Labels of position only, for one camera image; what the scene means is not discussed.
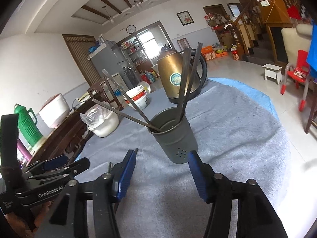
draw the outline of pendant light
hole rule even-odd
[[[106,6],[103,6],[102,8],[105,9],[105,11],[107,12],[107,14],[108,14],[107,16],[109,16],[109,21],[110,21],[111,23],[115,23],[113,17],[111,17],[110,14],[109,14],[109,12],[107,11]]]
[[[135,5],[139,10],[142,9],[141,3],[140,3],[140,2],[137,2],[136,0],[134,0],[134,5]]]

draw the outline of kettle sticker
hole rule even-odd
[[[174,85],[174,86],[179,86],[180,85],[180,80],[181,80],[182,75],[179,74],[178,72],[173,73],[170,76],[170,82]]]

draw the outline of metal chopstick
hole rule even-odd
[[[105,70],[103,69],[102,72],[108,77],[109,80],[113,82],[117,89],[119,89],[122,94],[126,97],[126,99],[131,103],[135,110],[142,116],[142,118],[148,123],[151,124],[150,120],[145,116],[145,114],[141,111],[141,109],[134,103],[134,101],[126,94],[126,92],[121,88],[121,86],[116,82],[116,80]]]
[[[112,112],[115,112],[115,113],[117,113],[117,114],[119,114],[119,115],[121,115],[121,116],[123,116],[123,117],[125,117],[125,118],[128,118],[128,119],[131,120],[131,121],[134,121],[134,122],[136,122],[136,123],[138,123],[138,124],[141,124],[141,125],[143,125],[143,126],[145,126],[145,127],[154,129],[154,130],[156,130],[156,131],[158,131],[158,132],[162,132],[159,128],[157,128],[157,127],[155,127],[155,126],[153,126],[153,125],[151,125],[151,124],[147,124],[146,122],[140,121],[139,119],[134,118],[134,117],[132,117],[132,116],[129,116],[128,114],[123,113],[123,112],[121,112],[121,111],[119,111],[119,110],[117,110],[117,109],[114,109],[114,108],[112,108],[111,106],[107,105],[105,102],[101,102],[101,101],[99,101],[99,100],[97,100],[97,99],[95,99],[95,98],[93,98],[93,102],[95,102],[96,104],[98,104],[98,105],[100,105],[100,106],[102,106],[102,107],[105,107],[105,108],[107,108],[108,110],[110,110],[110,111],[112,111]]]
[[[199,57],[200,57],[200,54],[201,54],[201,49],[202,49],[202,43],[198,43],[198,46],[197,46],[197,49],[196,49],[196,54],[195,54],[195,59],[194,59],[194,63],[193,63],[193,67],[192,67],[191,73],[190,73],[190,79],[189,79],[189,83],[188,83],[188,86],[187,86],[187,93],[186,93],[186,96],[185,96],[185,100],[184,100],[184,104],[183,104],[183,108],[182,108],[182,113],[181,113],[180,119],[183,118],[183,115],[185,113],[185,109],[186,109],[186,106],[187,106],[189,95],[191,93],[191,87],[193,86],[193,83],[194,83],[194,78],[195,78],[195,74],[196,74],[196,71],[197,71],[197,66],[198,66]]]
[[[177,113],[176,113],[176,121],[175,124],[178,124],[181,120],[181,114],[182,114],[182,108],[183,108],[183,102],[185,99],[185,89],[186,89],[186,82],[188,77],[188,68],[190,63],[190,57],[191,57],[191,48],[185,48],[184,54],[183,54],[183,66],[182,66],[182,76],[180,81],[180,92],[179,92],[179,98],[177,103]]]

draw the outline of red plastic chair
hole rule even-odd
[[[299,83],[305,83],[304,94],[299,105],[299,110],[303,111],[306,103],[306,97],[308,93],[308,85],[311,79],[309,72],[310,72],[310,65],[306,62],[308,56],[308,52],[303,50],[298,50],[298,57],[297,57],[297,64],[296,68],[294,68],[293,64],[287,64],[285,68],[285,75],[283,80],[283,85],[281,88],[281,94],[283,95],[286,90],[286,82],[287,77],[291,77],[295,81],[296,88],[299,89]]]

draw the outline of wooden sideboard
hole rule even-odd
[[[54,129],[44,144],[33,154],[31,161],[28,165],[35,163],[36,161],[49,160],[54,157],[63,155],[64,152],[74,155],[70,159],[69,163],[72,163],[77,155],[80,154],[87,140],[93,136],[93,132],[89,131],[88,135],[83,138],[83,134],[87,131],[86,124],[80,119],[80,113],[85,113],[95,103],[92,99],[95,98],[100,101],[104,101],[100,93],[95,94],[74,112],[69,114],[60,126]]]

